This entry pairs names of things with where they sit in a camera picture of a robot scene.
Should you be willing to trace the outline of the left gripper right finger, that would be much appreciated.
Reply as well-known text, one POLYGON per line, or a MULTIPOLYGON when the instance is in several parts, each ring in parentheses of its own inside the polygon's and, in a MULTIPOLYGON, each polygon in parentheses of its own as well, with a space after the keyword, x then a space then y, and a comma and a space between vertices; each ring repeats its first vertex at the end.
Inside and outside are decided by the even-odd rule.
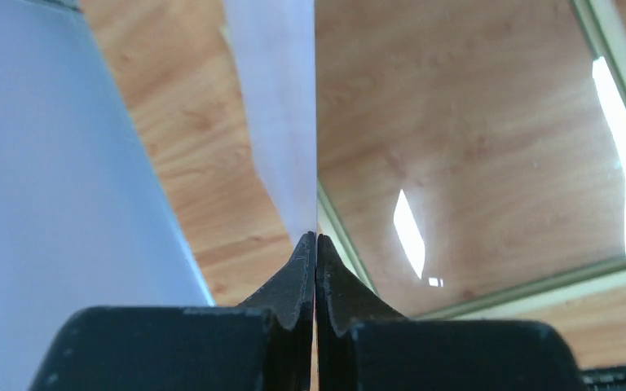
POLYGON ((317 239, 322 390, 582 390, 571 349, 545 323, 415 320, 376 296, 317 239))

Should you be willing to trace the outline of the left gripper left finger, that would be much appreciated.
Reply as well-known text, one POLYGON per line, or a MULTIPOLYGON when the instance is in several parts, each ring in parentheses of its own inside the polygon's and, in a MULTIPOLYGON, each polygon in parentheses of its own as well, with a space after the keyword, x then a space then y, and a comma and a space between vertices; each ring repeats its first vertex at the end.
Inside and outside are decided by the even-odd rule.
POLYGON ((307 390, 315 235, 231 307, 95 306, 61 327, 33 390, 307 390))

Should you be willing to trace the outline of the autumn forest photo board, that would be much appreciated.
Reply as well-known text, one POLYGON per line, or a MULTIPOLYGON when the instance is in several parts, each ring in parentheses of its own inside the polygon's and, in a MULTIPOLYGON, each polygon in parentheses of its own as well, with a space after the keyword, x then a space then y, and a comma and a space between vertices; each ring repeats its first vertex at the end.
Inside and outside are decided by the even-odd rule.
POLYGON ((292 242, 317 227, 315 4, 223 4, 254 167, 292 242))

